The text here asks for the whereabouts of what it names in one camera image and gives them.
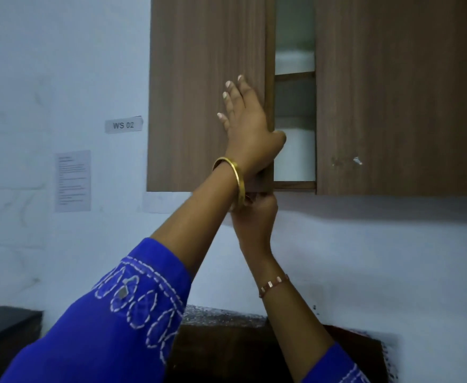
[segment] hand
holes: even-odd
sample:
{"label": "hand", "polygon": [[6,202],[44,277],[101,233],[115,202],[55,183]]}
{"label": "hand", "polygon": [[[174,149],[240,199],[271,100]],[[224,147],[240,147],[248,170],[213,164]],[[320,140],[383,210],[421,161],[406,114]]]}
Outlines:
{"label": "hand", "polygon": [[241,250],[245,257],[272,256],[271,234],[278,202],[273,194],[254,194],[250,198],[253,199],[252,204],[231,214]]}
{"label": "hand", "polygon": [[274,160],[287,137],[281,131],[268,131],[262,105],[243,76],[238,77],[238,89],[231,81],[226,88],[227,115],[217,114],[228,133],[225,157],[237,163],[247,181]]}

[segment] blue embroidered kurta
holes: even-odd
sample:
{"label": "blue embroidered kurta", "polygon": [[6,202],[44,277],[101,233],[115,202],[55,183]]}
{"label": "blue embroidered kurta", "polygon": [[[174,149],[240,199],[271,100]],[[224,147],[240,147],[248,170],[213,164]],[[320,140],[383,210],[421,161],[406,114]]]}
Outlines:
{"label": "blue embroidered kurta", "polygon": [[[0,382],[161,382],[190,289],[179,259],[144,239],[45,337],[24,348]],[[335,345],[304,381],[368,380]]]}

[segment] wall-mounted cabinet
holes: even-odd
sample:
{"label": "wall-mounted cabinet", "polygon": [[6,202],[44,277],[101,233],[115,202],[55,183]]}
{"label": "wall-mounted cabinet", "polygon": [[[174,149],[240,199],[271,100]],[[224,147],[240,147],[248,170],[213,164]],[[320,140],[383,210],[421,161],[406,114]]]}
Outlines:
{"label": "wall-mounted cabinet", "polygon": [[243,73],[287,143],[251,188],[467,195],[467,0],[152,0],[147,190],[224,153]]}

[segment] white wall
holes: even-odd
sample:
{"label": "white wall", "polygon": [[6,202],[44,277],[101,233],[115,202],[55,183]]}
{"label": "white wall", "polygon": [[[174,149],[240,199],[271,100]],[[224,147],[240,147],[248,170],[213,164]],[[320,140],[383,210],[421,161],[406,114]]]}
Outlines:
{"label": "white wall", "polygon": [[[150,0],[0,0],[0,304],[45,328],[166,218],[146,125],[104,133],[147,123],[149,25]],[[83,149],[92,211],[53,213],[53,154]],[[404,381],[467,382],[467,199],[280,199],[275,254],[325,321],[397,336]],[[190,303],[263,313],[228,220]]]}

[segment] open cabinet door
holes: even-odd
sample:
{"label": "open cabinet door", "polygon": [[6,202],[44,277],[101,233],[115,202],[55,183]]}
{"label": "open cabinet door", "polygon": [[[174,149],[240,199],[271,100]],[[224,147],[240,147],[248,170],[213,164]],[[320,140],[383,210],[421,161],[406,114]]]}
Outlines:
{"label": "open cabinet door", "polygon": [[217,119],[225,112],[226,81],[244,74],[263,104],[265,6],[265,0],[152,0],[147,191],[191,192],[210,174],[226,150]]}
{"label": "open cabinet door", "polygon": [[467,0],[315,0],[317,193],[467,195]]}

